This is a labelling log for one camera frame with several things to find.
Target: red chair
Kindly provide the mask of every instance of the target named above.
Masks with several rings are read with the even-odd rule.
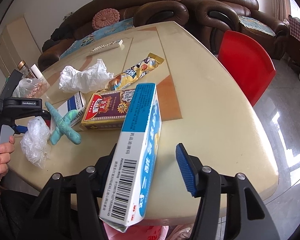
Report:
[[[225,32],[218,60],[237,82],[252,106],[275,75],[272,60],[264,48],[239,32]]]

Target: teal clay figure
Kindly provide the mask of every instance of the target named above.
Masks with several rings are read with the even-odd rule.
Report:
[[[51,117],[56,123],[56,129],[52,133],[50,137],[50,141],[52,145],[56,145],[57,142],[60,140],[61,136],[64,134],[68,137],[70,141],[74,144],[81,143],[81,136],[75,130],[70,127],[71,121],[76,117],[78,114],[78,110],[71,110],[62,118],[59,112],[50,104],[46,102],[46,107],[51,114]]]

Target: checkered tablecloth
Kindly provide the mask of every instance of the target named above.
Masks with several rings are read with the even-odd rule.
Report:
[[[300,23],[289,15],[290,35],[300,41]]]

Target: shoe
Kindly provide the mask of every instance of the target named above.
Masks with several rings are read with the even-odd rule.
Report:
[[[187,240],[191,236],[194,224],[179,225],[172,231],[166,240]]]

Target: white remote control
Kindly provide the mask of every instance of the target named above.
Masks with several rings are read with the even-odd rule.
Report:
[[[122,45],[122,43],[123,43],[123,40],[117,40],[117,41],[109,42],[108,44],[98,46],[89,52],[89,56],[95,55],[100,52],[107,51],[109,49],[114,49],[114,48],[120,47]]]

